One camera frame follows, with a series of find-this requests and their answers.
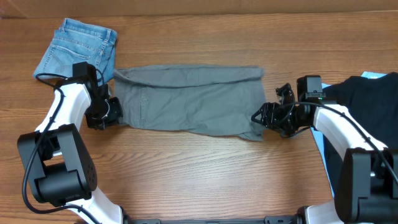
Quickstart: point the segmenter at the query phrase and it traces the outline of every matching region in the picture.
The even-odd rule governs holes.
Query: black cloth
[[[388,148],[398,149],[398,73],[377,79],[350,77],[323,89],[327,98],[348,108],[351,116]],[[325,162],[331,186],[336,189],[343,161],[324,137]]]

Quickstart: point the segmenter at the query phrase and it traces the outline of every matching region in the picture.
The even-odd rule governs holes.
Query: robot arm
[[[306,224],[398,222],[398,185],[387,172],[398,173],[398,152],[366,132],[347,107],[328,99],[319,76],[299,78],[297,91],[298,102],[290,84],[277,88],[280,104],[264,103],[252,121],[283,138],[299,133],[300,127],[316,128],[337,150],[343,167],[334,200],[299,209],[294,220]]]
[[[303,77],[297,81],[298,103],[290,85],[286,84],[277,89],[277,94],[282,97],[281,104],[264,103],[252,120],[281,133],[283,137],[293,136],[299,127],[317,128],[331,141],[344,163],[334,201],[300,209],[297,222],[290,223],[397,221],[398,185],[386,174],[373,148],[347,119],[305,102],[333,108],[354,121],[348,109],[324,99],[320,77]],[[69,209],[90,224],[94,223],[93,219],[76,207],[87,211],[97,223],[131,224],[123,209],[113,204],[97,187],[95,165],[78,132],[84,114],[89,128],[104,129],[117,124],[122,116],[118,99],[109,98],[107,85],[98,87],[95,67],[84,62],[73,65],[73,77],[59,81],[56,86],[53,105],[43,123],[35,132],[21,135],[17,143],[22,163],[27,169],[36,140],[44,137],[28,176],[34,198],[40,203],[49,202],[54,207],[74,205],[75,208]],[[61,99],[63,103],[52,122],[51,116]],[[398,172],[398,152],[386,150],[382,142],[370,136],[357,122],[354,123],[379,150],[384,149],[383,154]],[[44,164],[43,161],[61,154],[64,162],[51,166]]]
[[[118,99],[109,98],[107,85],[98,86],[95,67],[85,62],[74,64],[73,77],[59,81],[56,87],[55,99],[43,123],[35,132],[21,135],[17,143],[27,169],[36,139],[45,135],[28,176],[35,199],[54,207],[77,205],[74,207],[84,209],[98,223],[129,223],[123,209],[97,187],[95,165],[78,133],[84,115],[90,128],[104,129],[118,123],[122,116]],[[51,122],[62,94],[62,104]],[[64,162],[51,166],[43,163],[61,154]],[[94,223],[81,209],[69,209],[87,223]]]

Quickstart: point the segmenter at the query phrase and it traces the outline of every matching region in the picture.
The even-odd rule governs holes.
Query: clothing
[[[259,67],[154,65],[115,70],[121,124],[155,130],[236,135],[261,141],[251,121],[266,102]]]
[[[327,97],[345,105],[352,117],[373,137],[388,148],[396,149],[398,139],[398,73],[381,78],[351,77],[343,83],[324,89]],[[338,185],[343,161],[327,138],[325,143],[326,168],[334,189]]]
[[[363,72],[361,76],[362,77],[366,77],[366,78],[380,78],[380,77],[383,77],[384,75],[387,75],[387,74],[374,73],[374,72]],[[331,85],[322,83],[322,88],[326,88],[328,86],[331,86]],[[329,180],[329,183],[330,183],[331,194],[332,194],[332,196],[335,196],[334,191],[333,191],[333,186],[331,185],[331,183],[333,182],[333,184],[335,185],[338,182],[338,176],[339,175],[336,175],[336,174],[340,173],[341,168],[339,168],[340,167],[339,164],[342,164],[343,161],[341,159],[339,161],[339,159],[337,157],[335,157],[335,156],[338,155],[335,150],[333,150],[333,151],[331,151],[331,150],[325,151],[325,143],[326,144],[330,144],[330,142],[329,141],[326,142],[326,140],[324,142],[324,138],[326,139],[326,137],[324,137],[323,134],[320,131],[316,131],[316,130],[314,130],[314,128],[311,128],[311,132],[313,134],[313,138],[315,140],[315,143],[317,144],[319,153],[321,154],[323,166],[325,166],[326,174],[328,176],[328,180]],[[329,164],[336,164],[336,166],[338,167],[338,168],[332,168],[331,167],[331,171],[330,172],[331,173],[335,173],[335,174],[331,174],[331,175],[333,175],[333,178],[334,178],[333,181],[331,181],[330,177],[329,177],[329,170],[328,170],[328,168],[326,166],[325,154],[326,154],[326,156],[328,158],[328,163]]]
[[[72,77],[74,63],[88,62],[103,73],[104,81],[107,82],[113,77],[117,35],[116,31],[108,28],[65,19],[55,31],[33,76],[54,73]],[[97,78],[100,80],[101,75],[97,74]]]

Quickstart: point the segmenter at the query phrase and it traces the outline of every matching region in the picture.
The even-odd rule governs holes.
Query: gray pants
[[[114,71],[121,124],[262,141],[251,121],[266,102],[259,67],[153,65]]]

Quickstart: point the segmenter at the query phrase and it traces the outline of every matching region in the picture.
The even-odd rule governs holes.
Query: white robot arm
[[[86,115],[87,124],[90,128],[104,129],[107,126],[116,124],[118,118],[122,116],[122,114],[117,98],[109,99],[109,94],[107,94],[108,91],[104,91],[102,87],[98,87],[95,73],[95,68],[87,63],[74,65],[73,78],[63,80],[56,86],[53,105],[43,123],[37,127],[35,132],[21,135],[18,139],[18,150],[25,170],[27,170],[29,166],[31,155],[35,154],[35,158],[32,160],[33,162],[30,167],[30,173],[28,173],[29,177],[27,177],[31,191],[35,199],[40,203],[49,202],[53,206],[61,208],[72,206],[72,208],[68,209],[81,216],[82,219],[89,224],[160,224],[160,220],[155,220],[153,222],[151,220],[142,222],[135,220],[133,222],[120,206],[113,204],[97,187],[94,163],[78,133],[83,115]],[[316,80],[315,83],[319,83],[320,85],[320,77],[316,77],[316,79],[318,80]],[[299,88],[301,87],[299,83],[303,82],[306,84],[305,87]],[[313,83],[313,79],[308,77],[298,80],[298,90],[304,92],[304,95],[299,94],[299,101],[308,102],[314,98],[322,99],[325,97],[322,93],[322,88],[319,90],[318,86],[315,91],[309,91],[309,89],[312,88],[311,83]],[[347,185],[348,193],[344,190],[342,193],[338,191],[336,193],[337,198],[339,195],[343,195],[342,197],[347,195],[352,196],[352,190],[355,190],[356,182],[360,182],[358,178],[363,177],[363,179],[370,180],[372,175],[372,170],[370,168],[371,159],[370,155],[363,153],[363,151],[374,152],[374,148],[365,141],[363,136],[358,133],[358,130],[346,118],[326,108],[333,108],[340,113],[344,113],[365,136],[370,138],[370,141],[380,151],[387,147],[367,133],[352,118],[345,106],[324,104],[325,107],[319,107],[305,105],[305,103],[300,105],[299,102],[295,102],[294,94],[288,84],[277,89],[277,94],[283,96],[281,101],[282,106],[277,103],[265,103],[263,107],[253,115],[253,121],[266,125],[268,128],[280,132],[281,135],[285,137],[294,135],[299,127],[313,126],[330,140],[333,147],[345,162],[350,159],[352,160],[354,157],[356,159],[357,154],[360,156],[362,154],[365,157],[367,156],[369,159],[368,162],[360,162],[359,166],[356,164],[351,167],[348,166],[348,168],[357,172],[355,173],[353,171],[353,174],[358,175],[346,178],[351,178],[350,180],[352,180],[353,183]],[[57,111],[57,107],[61,101],[63,103]],[[58,113],[56,117],[53,118],[54,111]],[[261,120],[256,119],[258,115],[261,115]],[[42,136],[44,140],[42,142],[36,142],[36,139]],[[39,145],[39,147],[37,151],[34,151],[36,145]],[[43,163],[44,160],[51,159],[53,156],[61,154],[63,154],[65,162],[52,166],[45,166]],[[398,160],[398,153],[395,153],[393,156],[393,158],[397,158]],[[277,219],[277,223],[340,224],[347,220],[352,220],[353,218],[350,217],[350,215],[356,216],[355,218],[359,217],[359,221],[368,219],[372,222],[373,220],[383,220],[383,218],[389,220],[395,218],[395,220],[398,220],[396,215],[398,214],[398,204],[396,204],[396,199],[398,198],[397,186],[394,186],[389,193],[391,193],[393,195],[392,197],[395,197],[395,199],[388,200],[389,198],[384,198],[381,200],[382,203],[388,205],[386,209],[389,209],[389,211],[383,213],[384,217],[379,217],[379,219],[378,217],[375,219],[372,215],[363,217],[363,213],[359,214],[358,211],[349,210],[349,206],[340,206],[341,199],[335,199],[322,205],[311,206],[301,210],[293,220],[294,222],[291,222],[292,220],[289,222],[280,222],[284,220]],[[361,208],[365,208],[365,206],[368,206],[367,204],[359,205],[359,202],[354,200],[350,201],[354,207],[362,206]],[[264,222],[260,223],[268,224],[269,222],[267,222],[267,220],[269,221],[270,218],[266,217],[266,219],[263,220]],[[189,221],[189,223],[208,223],[208,221]],[[213,220],[212,223],[257,222],[245,220],[232,220],[232,222]]]

